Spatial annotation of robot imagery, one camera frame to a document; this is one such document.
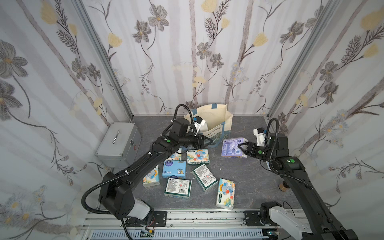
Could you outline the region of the purple tissue pack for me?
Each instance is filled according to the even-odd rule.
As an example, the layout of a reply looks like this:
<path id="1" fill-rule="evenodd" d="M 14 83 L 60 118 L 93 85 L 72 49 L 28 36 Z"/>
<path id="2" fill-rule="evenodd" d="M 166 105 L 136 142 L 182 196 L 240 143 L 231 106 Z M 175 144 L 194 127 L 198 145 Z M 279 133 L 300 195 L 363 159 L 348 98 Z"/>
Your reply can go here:
<path id="1" fill-rule="evenodd" d="M 222 146 L 222 157 L 225 158 L 239 158 L 238 157 L 238 144 L 248 142 L 245 138 L 225 139 Z"/>

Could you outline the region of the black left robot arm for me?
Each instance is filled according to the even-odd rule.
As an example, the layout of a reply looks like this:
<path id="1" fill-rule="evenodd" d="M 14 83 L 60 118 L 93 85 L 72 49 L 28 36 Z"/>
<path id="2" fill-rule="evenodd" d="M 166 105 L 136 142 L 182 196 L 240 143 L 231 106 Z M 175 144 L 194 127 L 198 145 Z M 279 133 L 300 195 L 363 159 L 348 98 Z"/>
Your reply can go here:
<path id="1" fill-rule="evenodd" d="M 133 195 L 135 187 L 158 164 L 176 153 L 180 147 L 206 148 L 213 140 L 199 132 L 204 119 L 188 111 L 188 118 L 174 116 L 160 136 L 151 143 L 149 150 L 132 165 L 114 174 L 107 173 L 103 181 L 88 189 L 81 198 L 82 207 L 94 214 L 113 215 L 117 220 L 136 218 L 145 225 L 154 219 L 154 209 Z M 100 190 L 98 201 L 105 210 L 87 204 L 87 197 Z"/>

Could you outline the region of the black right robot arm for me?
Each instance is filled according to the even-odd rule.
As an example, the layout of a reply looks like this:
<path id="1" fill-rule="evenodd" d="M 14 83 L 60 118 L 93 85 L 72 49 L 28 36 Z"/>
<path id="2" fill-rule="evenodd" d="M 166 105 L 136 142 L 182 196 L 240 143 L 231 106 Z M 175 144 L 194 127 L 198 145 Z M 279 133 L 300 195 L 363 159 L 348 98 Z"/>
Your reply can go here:
<path id="1" fill-rule="evenodd" d="M 277 202 L 263 203 L 258 212 L 245 211 L 243 222 L 248 227 L 278 225 L 295 240 L 356 240 L 354 230 L 347 230 L 332 214 L 311 183 L 308 173 L 297 157 L 289 155 L 288 138 L 270 129 L 258 129 L 264 136 L 257 143 L 244 142 L 238 148 L 248 157 L 268 164 L 268 171 L 283 178 L 299 201 L 308 220 L 301 222 Z"/>

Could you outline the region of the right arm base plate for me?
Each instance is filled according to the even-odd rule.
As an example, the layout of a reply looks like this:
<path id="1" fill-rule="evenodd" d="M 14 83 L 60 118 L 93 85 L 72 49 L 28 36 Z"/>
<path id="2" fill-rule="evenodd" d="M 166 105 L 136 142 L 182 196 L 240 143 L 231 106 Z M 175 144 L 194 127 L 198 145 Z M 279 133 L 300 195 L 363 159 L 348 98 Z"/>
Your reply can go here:
<path id="1" fill-rule="evenodd" d="M 255 210 L 255 211 L 252 211 L 252 210 L 247 210 L 247 211 L 244 211 L 244 220 L 245 220 L 245 225 L 247 227 L 269 227 L 271 224 L 269 223 L 264 223 L 262 221 L 262 218 L 260 216 L 260 211 L 258 210 Z"/>

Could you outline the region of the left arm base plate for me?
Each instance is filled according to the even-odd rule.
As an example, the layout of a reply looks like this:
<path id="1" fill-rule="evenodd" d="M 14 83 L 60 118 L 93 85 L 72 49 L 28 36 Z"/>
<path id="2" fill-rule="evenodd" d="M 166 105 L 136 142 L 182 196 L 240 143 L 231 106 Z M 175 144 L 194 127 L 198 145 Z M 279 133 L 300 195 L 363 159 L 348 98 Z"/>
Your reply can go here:
<path id="1" fill-rule="evenodd" d="M 130 217 L 125 220 L 126 227 L 146 227 L 158 228 L 165 227 L 167 223 L 167 211 L 150 211 L 149 215 L 143 220 Z"/>

